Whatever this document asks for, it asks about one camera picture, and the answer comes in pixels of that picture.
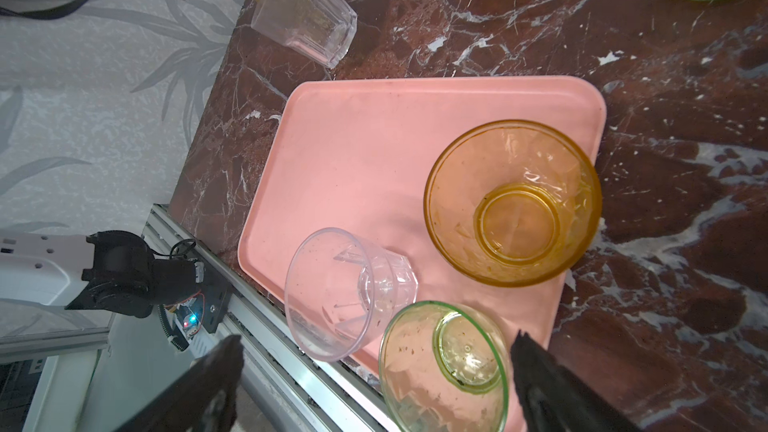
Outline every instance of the marble surface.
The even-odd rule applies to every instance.
[[[307,80],[569,74],[608,104],[604,210],[550,351],[646,430],[768,430],[768,0],[347,0],[327,71],[246,3],[171,215],[239,270],[286,98]]]

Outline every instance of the bowl rim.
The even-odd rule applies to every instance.
[[[458,264],[458,262],[456,262],[456,260],[453,259],[450,254],[448,254],[445,247],[443,247],[443,245],[440,243],[439,239],[437,238],[437,235],[435,234],[434,227],[432,226],[432,221],[429,220],[429,197],[432,194],[432,187],[435,184],[435,177],[440,171],[440,168],[442,167],[442,165],[445,163],[446,159],[453,153],[454,150],[458,148],[458,146],[460,146],[467,140],[473,138],[474,136],[478,135],[480,132],[486,132],[487,130],[501,129],[501,128],[532,129],[532,130],[537,130],[539,132],[543,132],[550,135],[551,137],[560,141],[564,146],[566,146],[566,148],[568,148],[571,153],[573,153],[577,158],[580,159],[580,161],[583,164],[587,166],[586,169],[588,170],[588,174],[592,178],[592,184],[593,184],[592,203],[593,204],[592,204],[592,212],[589,216],[589,220],[587,224],[587,233],[584,235],[584,238],[582,238],[581,243],[579,243],[579,245],[576,247],[573,254],[564,258],[560,262],[560,264],[558,264],[557,266],[552,267],[552,270],[550,272],[541,274],[535,278],[526,278],[526,279],[519,279],[514,281],[499,281],[492,278],[473,274],[472,272],[470,272],[469,270],[467,270],[466,268]],[[573,141],[573,139],[566,136],[559,130],[551,126],[546,126],[545,124],[542,124],[540,122],[535,122],[533,120],[506,119],[506,120],[494,120],[493,122],[486,122],[473,129],[467,130],[466,132],[461,134],[459,137],[454,139],[454,141],[451,142],[440,153],[440,156],[437,158],[437,160],[435,160],[435,164],[432,166],[432,169],[429,171],[426,187],[424,188],[423,201],[424,201],[424,207],[423,207],[424,222],[427,226],[427,233],[429,234],[429,238],[432,240],[432,244],[435,245],[438,252],[440,252],[440,255],[457,271],[466,275],[467,277],[470,277],[472,280],[475,280],[477,282],[487,284],[487,285],[494,285],[495,287],[527,287],[529,285],[541,284],[542,282],[546,282],[552,277],[555,277],[556,275],[561,274],[562,272],[564,272],[565,270],[573,266],[573,264],[575,264],[581,258],[581,256],[584,255],[584,253],[589,248],[589,245],[592,243],[592,239],[594,235],[598,231],[598,226],[600,223],[600,215],[602,213],[602,207],[603,207],[603,193],[600,187],[600,178],[598,177],[598,172],[594,169],[594,165],[592,165],[592,161],[590,160],[589,157],[587,157],[587,154],[584,153],[581,147],[579,147],[578,144]]]
[[[309,237],[304,239],[301,245],[299,245],[299,247],[296,249],[296,252],[293,253],[293,258],[290,261],[290,265],[288,266],[288,273],[286,274],[286,286],[283,289],[284,290],[283,296],[285,298],[283,306],[286,312],[286,322],[288,323],[288,329],[290,330],[291,335],[293,336],[293,339],[296,341],[296,344],[299,346],[299,348],[305,354],[309,355],[315,360],[322,360],[323,362],[335,362],[337,360],[343,359],[344,357],[350,354],[354,354],[358,349],[360,349],[360,343],[362,342],[362,338],[365,336],[366,331],[368,330],[368,327],[370,327],[370,324],[371,324],[372,314],[370,313],[370,311],[369,313],[366,314],[366,322],[365,322],[365,325],[363,325],[362,327],[362,331],[357,336],[354,343],[347,350],[344,350],[343,352],[338,354],[330,354],[330,355],[316,354],[314,352],[309,351],[309,349],[307,349],[305,342],[301,340],[300,335],[296,333],[297,324],[296,322],[293,321],[293,318],[291,317],[292,313],[290,312],[290,309],[291,309],[290,303],[292,302],[290,298],[292,297],[292,294],[288,293],[288,283],[289,283],[289,278],[291,277],[291,271],[293,270],[293,262],[296,260],[296,257],[299,255],[299,252],[301,252],[302,249],[304,249],[304,246],[310,243],[310,241],[312,241],[314,238],[318,237],[319,235],[327,234],[327,233],[344,235],[348,237],[351,241],[353,241],[355,244],[357,244],[357,246],[360,247],[360,250],[363,250],[363,251],[365,250],[362,244],[360,243],[360,241],[357,240],[357,237],[355,237],[355,235],[352,234],[351,232],[344,230],[343,228],[324,227],[320,230],[314,231],[312,234],[310,234]],[[371,269],[372,268],[371,262],[370,262],[370,259],[368,258],[368,255],[363,254],[362,256],[366,261],[366,266],[368,267],[368,269]],[[376,300],[376,289],[374,288],[372,292],[374,293],[373,300]]]
[[[480,324],[475,321],[475,319],[464,312],[460,305],[453,305],[448,304],[446,302],[440,302],[440,301],[419,301],[414,302],[413,304],[407,305],[404,308],[400,309],[397,314],[395,314],[395,317],[392,318],[391,321],[386,326],[386,330],[384,331],[384,337],[382,339],[382,343],[379,346],[379,381],[381,382],[381,389],[382,389],[382,395],[384,396],[384,403],[387,406],[387,409],[389,410],[389,415],[392,417],[397,424],[397,427],[402,430],[402,432],[411,432],[411,430],[404,425],[402,422],[402,418],[400,418],[400,415],[395,412],[394,407],[392,406],[392,402],[395,401],[394,398],[390,397],[388,388],[385,386],[387,384],[386,375],[384,374],[384,360],[386,358],[386,345],[389,342],[389,339],[391,337],[390,332],[392,331],[392,327],[395,326],[395,324],[400,320],[400,318],[404,315],[405,312],[411,310],[412,308],[417,307],[425,307],[429,305],[437,305],[439,307],[444,307],[448,309],[446,312],[457,312],[462,317],[467,319],[470,324],[472,324],[478,332],[480,332],[480,335],[483,337],[485,342],[488,344],[488,346],[491,348],[491,352],[493,352],[493,356],[496,359],[496,362],[498,363],[498,370],[500,374],[500,379],[502,383],[502,403],[504,405],[504,411],[502,412],[502,416],[499,418],[498,421],[498,427],[496,428],[495,432],[502,432],[504,430],[504,427],[506,427],[507,424],[507,417],[509,415],[509,380],[507,378],[508,372],[511,373],[512,371],[507,371],[504,368],[504,360],[502,360],[502,356],[500,355],[499,351],[497,350],[496,345],[491,340],[491,338],[488,336],[488,334],[480,327]]]

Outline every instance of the floral wallpaper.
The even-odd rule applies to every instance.
[[[60,20],[0,17],[0,228],[140,233],[173,193],[243,2],[90,0]],[[110,317],[0,309],[0,338]]]

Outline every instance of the marble table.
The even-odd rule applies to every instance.
[[[584,78],[608,104],[603,219],[549,350],[646,430],[768,430],[768,0],[347,1],[358,32],[332,71],[254,32],[246,2],[171,215],[240,271],[307,80]]]

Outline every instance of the tray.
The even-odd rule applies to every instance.
[[[309,234],[340,227],[406,255],[417,300],[469,305],[493,318],[510,345],[523,329],[552,334],[564,274],[526,288],[496,288],[456,271],[424,223],[427,175],[456,137],[486,122],[526,119],[570,136],[594,162],[605,101],[569,76],[304,82],[286,104],[238,247],[242,269],[284,301],[293,253]],[[378,376],[381,338],[352,358]],[[521,430],[511,386],[505,430]]]

